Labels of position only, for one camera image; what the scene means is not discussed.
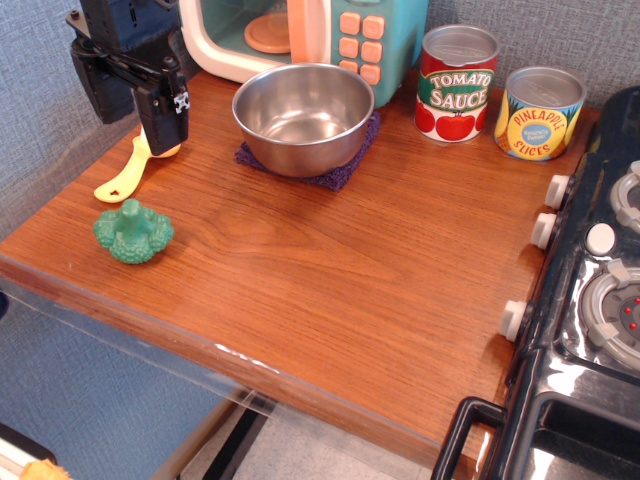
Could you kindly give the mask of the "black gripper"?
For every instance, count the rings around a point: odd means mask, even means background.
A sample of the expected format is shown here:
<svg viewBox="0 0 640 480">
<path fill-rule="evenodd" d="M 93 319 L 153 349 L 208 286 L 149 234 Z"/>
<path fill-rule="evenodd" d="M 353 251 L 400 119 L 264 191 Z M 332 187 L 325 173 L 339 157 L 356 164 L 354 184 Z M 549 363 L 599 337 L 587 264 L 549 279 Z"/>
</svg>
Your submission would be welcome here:
<svg viewBox="0 0 640 480">
<path fill-rule="evenodd" d="M 71 57 L 96 115 L 112 124 L 135 110 L 151 153 L 189 135 L 190 99 L 179 56 L 176 1 L 82 1 L 66 16 Z"/>
</svg>

